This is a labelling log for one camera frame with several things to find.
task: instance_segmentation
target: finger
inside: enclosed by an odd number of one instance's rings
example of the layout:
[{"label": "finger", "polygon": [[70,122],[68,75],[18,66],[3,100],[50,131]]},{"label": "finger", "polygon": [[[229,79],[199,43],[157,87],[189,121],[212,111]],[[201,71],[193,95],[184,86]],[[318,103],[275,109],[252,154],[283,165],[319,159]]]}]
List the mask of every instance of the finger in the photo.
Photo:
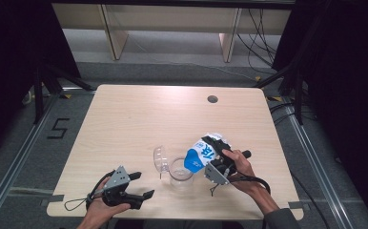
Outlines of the finger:
[{"label": "finger", "polygon": [[97,190],[103,189],[104,185],[106,185],[107,181],[110,180],[111,177],[106,177],[103,181],[101,181],[101,183],[98,185]]},{"label": "finger", "polygon": [[244,156],[243,155],[243,152],[241,152],[240,150],[233,150],[233,153],[235,154],[235,155],[239,155],[240,156],[240,158],[246,158],[246,156]]},{"label": "finger", "polygon": [[222,153],[232,160],[236,160],[237,156],[234,152],[228,150],[222,150]]},{"label": "finger", "polygon": [[129,203],[121,203],[113,207],[114,214],[122,213],[131,208]]},{"label": "finger", "polygon": [[233,174],[231,176],[228,176],[228,180],[231,182],[235,182],[236,180],[238,180],[239,177],[241,177],[240,174]]}]

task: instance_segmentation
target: clear plastic cup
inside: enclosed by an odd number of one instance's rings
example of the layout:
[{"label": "clear plastic cup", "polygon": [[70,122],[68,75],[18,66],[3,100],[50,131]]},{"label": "clear plastic cup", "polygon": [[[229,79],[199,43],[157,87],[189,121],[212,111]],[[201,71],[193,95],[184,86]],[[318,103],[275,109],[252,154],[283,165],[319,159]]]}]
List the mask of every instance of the clear plastic cup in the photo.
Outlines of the clear plastic cup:
[{"label": "clear plastic cup", "polygon": [[193,173],[184,167],[184,156],[177,157],[170,165],[170,183],[176,189],[186,189],[193,184]]}]

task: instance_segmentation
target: sleeve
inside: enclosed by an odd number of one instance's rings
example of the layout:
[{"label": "sleeve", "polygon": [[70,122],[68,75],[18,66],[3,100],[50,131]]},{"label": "sleeve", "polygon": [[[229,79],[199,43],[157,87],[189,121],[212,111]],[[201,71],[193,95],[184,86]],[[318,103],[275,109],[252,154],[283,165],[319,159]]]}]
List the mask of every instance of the sleeve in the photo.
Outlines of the sleeve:
[{"label": "sleeve", "polygon": [[289,208],[279,209],[267,214],[264,219],[271,229],[300,228]]}]

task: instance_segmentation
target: wire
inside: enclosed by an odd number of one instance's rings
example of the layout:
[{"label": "wire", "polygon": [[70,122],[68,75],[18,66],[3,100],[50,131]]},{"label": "wire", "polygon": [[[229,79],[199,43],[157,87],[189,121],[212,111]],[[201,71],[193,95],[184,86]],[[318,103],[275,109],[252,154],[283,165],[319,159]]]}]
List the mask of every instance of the wire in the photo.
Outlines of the wire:
[{"label": "wire", "polygon": [[261,59],[264,63],[266,63],[268,66],[272,66],[272,64],[267,61],[266,59],[264,59],[261,55],[259,55],[257,52],[255,52],[254,50],[252,50],[252,47],[249,47],[246,42],[243,41],[243,39],[241,38],[240,34],[237,34],[237,37],[240,39],[241,43],[243,43],[244,46],[246,46],[246,48],[252,52],[255,56],[257,56],[259,59]]},{"label": "wire", "polygon": [[249,54],[247,55],[247,62],[249,63],[249,67],[250,67],[252,70],[254,70],[254,71],[258,72],[258,73],[273,74],[273,73],[267,73],[267,72],[264,72],[264,71],[260,71],[260,70],[255,69],[255,68],[252,66],[252,63],[250,62],[250,52],[251,52],[251,51],[249,51]]},{"label": "wire", "polygon": [[295,113],[291,113],[291,114],[286,114],[284,116],[279,117],[278,119],[276,119],[274,121],[274,125],[278,125],[280,122],[282,122],[283,120],[285,120],[287,117],[294,115]]},{"label": "wire", "polygon": [[293,106],[293,105],[294,105],[294,103],[293,103],[293,102],[290,102],[290,103],[282,103],[282,104],[276,105],[276,106],[274,106],[274,107],[270,108],[270,113],[271,113],[271,115],[272,115],[274,112],[276,112],[277,110],[279,110],[279,109],[281,109],[281,108],[283,108],[283,107],[286,107],[286,106]]},{"label": "wire", "polygon": [[215,185],[214,187],[210,188],[210,191],[211,191],[211,197],[214,196],[214,191],[215,189],[217,188],[217,186],[219,186],[219,184],[217,183],[217,185]]},{"label": "wire", "polygon": [[251,177],[248,175],[245,175],[239,171],[237,171],[238,173],[240,173],[241,175],[243,175],[243,177],[239,177],[237,179],[233,179],[231,180],[232,182],[237,182],[237,181],[254,181],[254,182],[258,182],[260,184],[262,184],[264,186],[264,188],[267,190],[268,194],[271,194],[271,188],[270,185],[262,178],[258,178],[258,177]]},{"label": "wire", "polygon": [[299,184],[299,186],[303,189],[303,191],[306,193],[306,195],[312,201],[313,205],[315,205],[315,207],[317,209],[317,212],[320,214],[321,219],[323,220],[324,224],[326,225],[326,228],[330,228],[329,223],[327,222],[327,219],[324,217],[323,213],[318,208],[318,206],[317,206],[315,200],[313,199],[313,197],[309,194],[309,192],[307,191],[305,186],[302,184],[302,182],[300,182],[300,180],[297,178],[297,176],[292,171],[290,171],[290,172],[291,172],[291,176],[296,180],[296,182]]},{"label": "wire", "polygon": [[[70,202],[75,202],[75,201],[79,201],[79,200],[82,200],[79,204],[77,204],[77,206],[73,207],[73,208],[68,208],[67,204],[70,203]],[[72,199],[72,200],[69,200],[69,201],[66,201],[63,206],[65,206],[65,209],[68,210],[68,211],[73,211],[74,209],[78,208],[80,205],[82,205],[84,202],[86,201],[85,198],[77,198],[77,199]]]},{"label": "wire", "polygon": [[[253,21],[253,24],[255,25],[255,28],[256,28],[256,35],[255,35],[255,38],[252,38],[251,35],[249,34],[250,38],[253,40],[253,43],[252,43],[252,46],[254,44],[256,44],[259,48],[261,48],[262,50],[266,51],[268,56],[270,57],[270,60],[271,62],[274,62],[274,58],[273,58],[273,54],[276,54],[276,50],[274,48],[272,48],[271,46],[268,45],[267,43],[267,40],[265,38],[265,31],[264,31],[264,24],[262,22],[262,18],[263,18],[263,13],[264,13],[264,10],[261,9],[259,10],[259,23],[257,25],[253,15],[252,15],[252,12],[251,10],[249,9],[249,15],[250,17],[252,18],[252,21]],[[261,46],[259,46],[257,43],[256,43],[256,38],[257,36],[260,37],[261,41],[263,42],[264,46],[266,48],[262,48]]]}]

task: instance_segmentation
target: wooden table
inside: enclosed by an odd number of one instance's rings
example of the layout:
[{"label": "wooden table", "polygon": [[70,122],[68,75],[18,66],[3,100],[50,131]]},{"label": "wooden table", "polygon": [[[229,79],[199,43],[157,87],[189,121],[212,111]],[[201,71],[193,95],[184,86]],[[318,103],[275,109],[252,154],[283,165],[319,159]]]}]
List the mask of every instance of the wooden table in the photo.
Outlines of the wooden table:
[{"label": "wooden table", "polygon": [[[214,95],[218,101],[211,103]],[[260,89],[102,85],[98,88],[54,195],[64,201],[84,198],[96,182],[123,165],[128,173],[142,172],[127,188],[142,195],[155,189],[140,210],[117,215],[126,219],[262,219],[253,200],[232,185],[214,185],[203,170],[183,192],[159,178],[153,149],[164,145],[169,158],[185,156],[207,133],[220,133],[233,149],[250,150],[258,177],[271,186],[279,207],[299,201],[264,94]],[[84,205],[68,212],[64,202],[52,202],[53,217],[83,217]],[[301,209],[292,210],[296,219]]]}]

